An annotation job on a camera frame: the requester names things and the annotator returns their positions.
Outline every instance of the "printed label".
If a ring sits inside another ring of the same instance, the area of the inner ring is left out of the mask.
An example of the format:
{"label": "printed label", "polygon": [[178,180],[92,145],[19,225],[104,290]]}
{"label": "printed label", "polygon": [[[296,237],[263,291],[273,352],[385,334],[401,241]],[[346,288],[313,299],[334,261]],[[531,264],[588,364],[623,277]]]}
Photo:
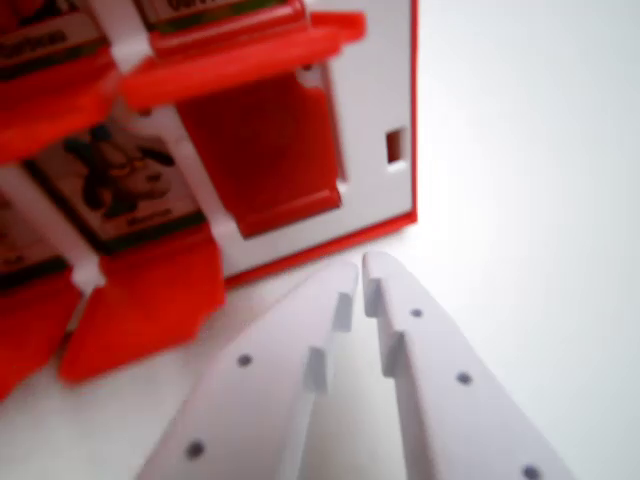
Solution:
{"label": "printed label", "polygon": [[137,232],[156,228],[155,237],[204,218],[163,142],[113,121],[47,148],[27,167],[108,253],[137,243],[127,238]]}
{"label": "printed label", "polygon": [[93,53],[107,44],[82,1],[4,2],[0,4],[0,74],[5,80]]}
{"label": "printed label", "polygon": [[285,3],[287,0],[138,0],[146,21],[164,33]]}

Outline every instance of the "white plastic bracket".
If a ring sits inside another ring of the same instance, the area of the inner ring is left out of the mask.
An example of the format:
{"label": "white plastic bracket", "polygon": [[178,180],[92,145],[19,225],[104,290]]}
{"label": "white plastic bracket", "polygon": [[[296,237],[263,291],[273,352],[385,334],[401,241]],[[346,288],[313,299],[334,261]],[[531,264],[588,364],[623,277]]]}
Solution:
{"label": "white plastic bracket", "polygon": [[130,0],[90,0],[100,27],[111,41],[111,55],[120,71],[129,73],[153,56],[149,35]]}
{"label": "white plastic bracket", "polygon": [[329,340],[349,331],[358,267],[325,267],[213,358],[140,480],[297,478]]}
{"label": "white plastic bracket", "polygon": [[106,282],[100,257],[18,165],[0,168],[0,191],[73,267],[71,280],[85,295]]}
{"label": "white plastic bracket", "polygon": [[410,480],[574,478],[404,265],[367,253],[363,277],[383,373],[395,380]]}

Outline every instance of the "red flap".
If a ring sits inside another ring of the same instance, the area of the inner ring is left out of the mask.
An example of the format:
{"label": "red flap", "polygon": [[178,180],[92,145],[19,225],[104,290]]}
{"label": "red flap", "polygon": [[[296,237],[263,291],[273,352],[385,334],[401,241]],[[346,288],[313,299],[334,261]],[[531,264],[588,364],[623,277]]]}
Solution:
{"label": "red flap", "polygon": [[135,109],[176,103],[324,61],[365,30],[362,13],[312,13],[308,24],[149,59],[123,80],[122,91]]}
{"label": "red flap", "polygon": [[178,111],[244,236],[340,206],[338,149],[322,89],[287,73],[179,103]]}
{"label": "red flap", "polygon": [[108,49],[0,84],[0,164],[101,122],[119,73]]}
{"label": "red flap", "polygon": [[208,225],[103,260],[107,285],[89,298],[60,376],[80,382],[192,339],[224,302]]}
{"label": "red flap", "polygon": [[47,364],[80,298],[68,273],[34,280],[0,297],[0,399]]}

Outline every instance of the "small hole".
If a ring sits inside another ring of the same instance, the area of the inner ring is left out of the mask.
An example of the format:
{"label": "small hole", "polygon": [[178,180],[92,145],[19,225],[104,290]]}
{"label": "small hole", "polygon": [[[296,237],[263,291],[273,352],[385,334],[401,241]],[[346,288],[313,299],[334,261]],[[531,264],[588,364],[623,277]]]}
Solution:
{"label": "small hole", "polygon": [[195,460],[199,458],[204,453],[204,443],[200,440],[193,440],[189,445],[187,445],[187,450],[185,451],[185,455],[189,460]]}
{"label": "small hole", "polygon": [[398,128],[387,132],[387,162],[393,163],[405,158],[406,130],[406,128]]}
{"label": "small hole", "polygon": [[527,480],[540,480],[542,478],[542,474],[540,470],[538,470],[533,465],[527,465],[522,469],[522,476]]}
{"label": "small hole", "polygon": [[460,372],[456,376],[456,380],[458,380],[458,382],[460,382],[462,385],[470,385],[471,382],[473,382],[473,378],[471,378],[471,375],[469,375],[467,372]]}
{"label": "small hole", "polygon": [[253,362],[253,357],[251,355],[247,355],[246,353],[238,357],[238,365],[240,365],[242,368],[248,367],[249,365],[251,365],[251,362]]}

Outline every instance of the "red edge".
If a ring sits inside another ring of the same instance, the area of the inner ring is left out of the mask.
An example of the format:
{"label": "red edge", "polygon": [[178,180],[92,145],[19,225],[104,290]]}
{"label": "red edge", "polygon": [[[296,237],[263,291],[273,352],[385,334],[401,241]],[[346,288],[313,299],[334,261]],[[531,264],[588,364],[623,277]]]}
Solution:
{"label": "red edge", "polygon": [[120,75],[108,48],[0,84],[0,165],[102,121]]}
{"label": "red edge", "polygon": [[102,259],[96,289],[67,346],[60,376],[78,383],[187,342],[224,302],[208,225]]}
{"label": "red edge", "polygon": [[148,59],[123,79],[122,94],[138,110],[184,101],[324,61],[366,33],[366,18],[359,12],[309,18],[308,25]]}
{"label": "red edge", "polygon": [[81,299],[70,271],[0,297],[0,400],[54,355]]}
{"label": "red edge", "polygon": [[233,288],[238,285],[242,285],[249,282],[254,282],[268,275],[286,270],[288,268],[296,267],[306,262],[316,260],[318,258],[331,255],[341,250],[345,250],[349,247],[353,247],[360,243],[368,242],[376,238],[389,235],[396,232],[407,225],[411,225],[418,221],[418,0],[413,0],[411,3],[411,48],[412,48],[412,79],[411,79],[411,100],[413,103],[413,109],[411,114],[411,143],[412,149],[412,170],[413,170],[413,184],[411,186],[413,192],[413,209],[404,215],[392,218],[385,222],[367,227],[363,230],[359,230],[355,233],[345,235],[344,237],[337,238],[330,242],[318,245],[317,247],[310,248],[300,253],[296,253],[289,257],[276,260],[275,262],[263,265],[261,267],[249,270],[247,272],[239,273],[225,279],[225,287]]}

